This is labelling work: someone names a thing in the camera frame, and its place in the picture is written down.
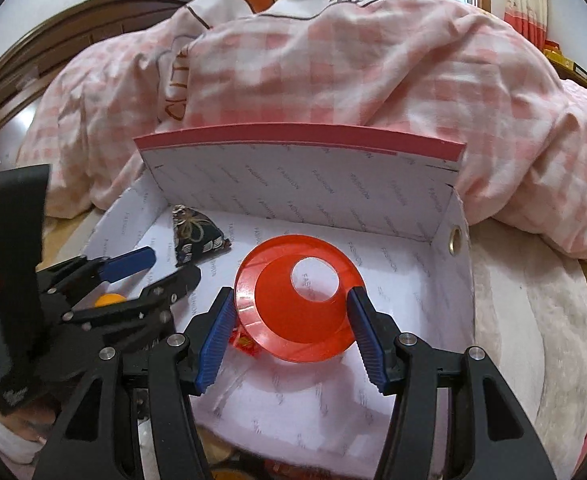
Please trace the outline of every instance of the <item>wooden headboard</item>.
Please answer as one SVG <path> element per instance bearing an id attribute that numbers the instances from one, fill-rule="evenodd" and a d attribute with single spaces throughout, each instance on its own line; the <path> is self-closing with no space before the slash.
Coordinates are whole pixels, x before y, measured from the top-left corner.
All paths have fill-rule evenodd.
<path id="1" fill-rule="evenodd" d="M 143 30 L 190 0 L 89 0 L 34 28 L 0 58 L 0 171 L 17 151 L 47 86 L 81 50 Z"/>

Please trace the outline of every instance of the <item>wooden furniture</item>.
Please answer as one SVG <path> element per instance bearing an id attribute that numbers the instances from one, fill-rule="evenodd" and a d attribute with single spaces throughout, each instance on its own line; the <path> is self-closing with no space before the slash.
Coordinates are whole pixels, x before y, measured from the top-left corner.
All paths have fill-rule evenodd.
<path id="1" fill-rule="evenodd" d="M 575 72 L 573 72 L 573 70 L 569 70 L 566 66 L 552 59 L 547 58 L 547 60 L 551 63 L 552 67 L 556 69 L 556 72 L 560 76 L 560 79 L 571 79 L 571 81 L 573 81 L 574 83 L 577 83 L 583 88 L 587 89 L 587 81 L 578 76 Z"/>

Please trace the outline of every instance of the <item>comforter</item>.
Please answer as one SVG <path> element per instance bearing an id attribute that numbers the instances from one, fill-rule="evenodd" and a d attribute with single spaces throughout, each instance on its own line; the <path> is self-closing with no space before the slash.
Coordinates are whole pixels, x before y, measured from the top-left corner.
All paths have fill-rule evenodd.
<path id="1" fill-rule="evenodd" d="M 587 90 L 453 0 L 194 0 L 72 60 L 17 162 L 52 164 L 47 214 L 71 218 L 140 174 L 134 137 L 259 122 L 465 142 L 470 224 L 494 217 L 587 259 Z"/>

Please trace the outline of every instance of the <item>metal grommet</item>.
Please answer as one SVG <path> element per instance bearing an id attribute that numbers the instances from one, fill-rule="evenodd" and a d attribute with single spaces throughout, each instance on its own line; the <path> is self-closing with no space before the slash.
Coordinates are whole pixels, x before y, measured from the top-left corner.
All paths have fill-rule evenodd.
<path id="1" fill-rule="evenodd" d="M 471 359 L 474 361 L 482 361 L 485 357 L 487 357 L 487 353 L 479 346 L 472 346 L 469 348 L 469 357 L 471 357 Z"/>
<path id="2" fill-rule="evenodd" d="M 455 256 L 462 249 L 462 230 L 459 225 L 453 226 L 449 235 L 449 254 Z"/>
<path id="3" fill-rule="evenodd" d="M 182 334 L 172 334 L 166 338 L 166 342 L 169 346 L 180 346 L 183 345 L 186 341 L 184 335 Z"/>
<path id="4" fill-rule="evenodd" d="M 417 343 L 417 337 L 411 332 L 403 332 L 398 336 L 398 341 L 404 346 L 413 346 Z"/>
<path id="5" fill-rule="evenodd" d="M 100 359 L 102 359 L 102 361 L 109 361 L 109 359 L 113 359 L 114 356 L 115 348 L 113 348 L 112 346 L 107 346 L 100 350 Z"/>

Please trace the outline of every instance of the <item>person's hand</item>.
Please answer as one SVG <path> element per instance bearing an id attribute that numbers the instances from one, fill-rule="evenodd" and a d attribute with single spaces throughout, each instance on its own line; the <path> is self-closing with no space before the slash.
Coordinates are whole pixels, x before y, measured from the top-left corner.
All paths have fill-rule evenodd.
<path id="1" fill-rule="evenodd" d="M 44 444 L 55 417 L 55 410 L 43 399 L 37 399 L 10 415 L 0 413 L 0 422 L 23 439 Z"/>

